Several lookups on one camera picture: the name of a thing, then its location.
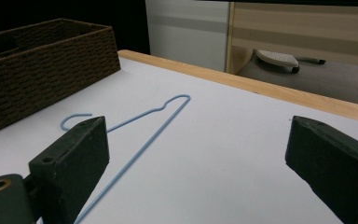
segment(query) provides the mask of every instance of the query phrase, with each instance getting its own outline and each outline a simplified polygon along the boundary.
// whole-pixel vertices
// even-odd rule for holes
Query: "black background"
[[[0,0],[0,31],[58,18],[110,25],[118,49],[150,54],[145,0]]]

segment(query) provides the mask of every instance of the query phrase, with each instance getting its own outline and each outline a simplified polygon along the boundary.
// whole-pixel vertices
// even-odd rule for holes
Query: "wicker basket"
[[[59,19],[0,33],[0,129],[120,69],[110,26]]]

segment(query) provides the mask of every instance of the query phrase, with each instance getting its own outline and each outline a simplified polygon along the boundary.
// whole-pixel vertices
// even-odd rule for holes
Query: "white table surface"
[[[188,105],[83,223],[341,223],[285,164],[284,153],[294,115],[357,140],[358,121],[120,62],[119,72],[1,130],[0,175],[26,177],[28,161],[63,135],[60,122],[71,114],[105,116],[111,127],[185,93]],[[91,198],[184,100],[108,134],[111,160]]]

